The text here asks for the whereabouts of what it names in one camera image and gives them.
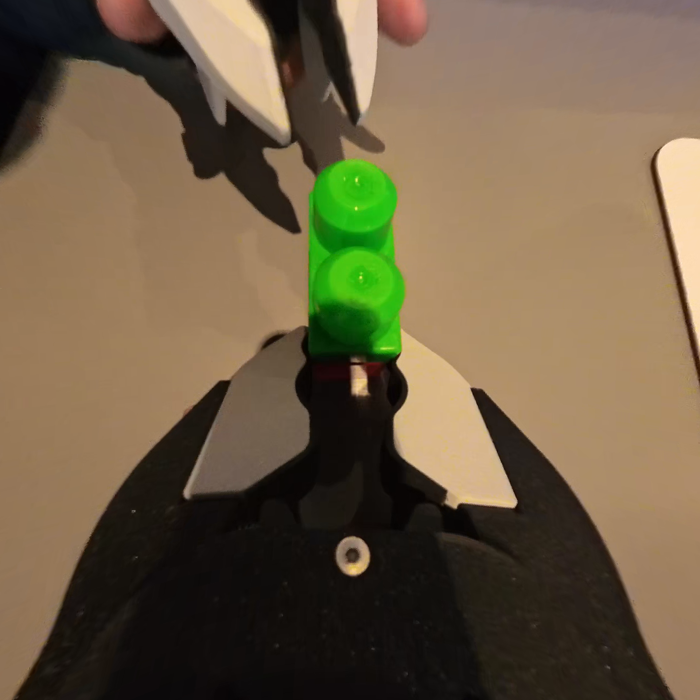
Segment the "person's left hand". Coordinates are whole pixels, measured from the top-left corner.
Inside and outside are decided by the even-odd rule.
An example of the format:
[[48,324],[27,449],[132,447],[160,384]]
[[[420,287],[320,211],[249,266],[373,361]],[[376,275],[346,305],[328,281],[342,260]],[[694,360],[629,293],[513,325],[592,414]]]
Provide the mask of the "person's left hand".
[[[106,28],[118,39],[148,45],[160,42],[169,30],[149,1],[96,1]],[[380,30],[402,46],[415,45],[428,27],[423,1],[378,1]]]

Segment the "red single-stud block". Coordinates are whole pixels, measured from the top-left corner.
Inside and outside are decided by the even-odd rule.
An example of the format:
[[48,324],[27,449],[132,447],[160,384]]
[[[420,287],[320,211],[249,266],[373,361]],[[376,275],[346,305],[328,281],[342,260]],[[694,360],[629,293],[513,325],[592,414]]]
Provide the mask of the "red single-stud block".
[[355,381],[379,377],[386,368],[381,362],[314,361],[312,374],[318,381]]

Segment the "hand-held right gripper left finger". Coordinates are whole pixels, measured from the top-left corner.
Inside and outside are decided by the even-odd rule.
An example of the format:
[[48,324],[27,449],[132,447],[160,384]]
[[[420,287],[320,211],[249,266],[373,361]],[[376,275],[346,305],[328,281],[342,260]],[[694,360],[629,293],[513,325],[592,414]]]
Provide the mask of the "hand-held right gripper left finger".
[[183,489],[187,501],[243,494],[307,449],[310,415],[296,387],[306,337],[306,327],[295,328],[233,373]]

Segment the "green two-stud block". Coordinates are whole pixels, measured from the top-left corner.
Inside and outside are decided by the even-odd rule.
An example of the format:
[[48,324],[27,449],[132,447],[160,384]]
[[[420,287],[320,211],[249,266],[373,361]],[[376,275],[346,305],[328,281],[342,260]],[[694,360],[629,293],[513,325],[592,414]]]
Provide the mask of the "green two-stud block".
[[388,363],[401,352],[405,280],[396,263],[397,189],[376,164],[320,172],[309,200],[308,350],[320,360]]

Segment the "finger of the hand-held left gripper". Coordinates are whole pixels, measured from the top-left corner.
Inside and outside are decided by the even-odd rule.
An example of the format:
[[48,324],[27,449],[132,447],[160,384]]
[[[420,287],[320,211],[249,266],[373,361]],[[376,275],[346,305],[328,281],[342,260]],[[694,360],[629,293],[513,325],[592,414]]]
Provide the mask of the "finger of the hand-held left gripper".
[[330,14],[330,77],[354,125],[370,108],[378,52],[378,3],[334,1]]
[[274,34],[252,1],[151,1],[195,65],[215,121],[238,110],[275,143],[292,140]]

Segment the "person's left forearm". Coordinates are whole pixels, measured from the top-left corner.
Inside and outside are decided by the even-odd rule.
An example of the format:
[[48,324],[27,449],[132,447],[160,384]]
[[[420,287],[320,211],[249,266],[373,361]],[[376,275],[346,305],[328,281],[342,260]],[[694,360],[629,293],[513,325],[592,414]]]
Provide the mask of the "person's left forearm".
[[1,148],[53,53],[104,35],[95,1],[1,2]]

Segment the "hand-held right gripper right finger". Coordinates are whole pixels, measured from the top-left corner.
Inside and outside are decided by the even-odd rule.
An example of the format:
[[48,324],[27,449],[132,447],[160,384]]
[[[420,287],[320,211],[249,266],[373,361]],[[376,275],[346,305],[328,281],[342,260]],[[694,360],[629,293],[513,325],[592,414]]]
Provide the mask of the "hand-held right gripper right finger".
[[513,510],[518,500],[469,382],[409,333],[391,365],[389,446],[427,501]]

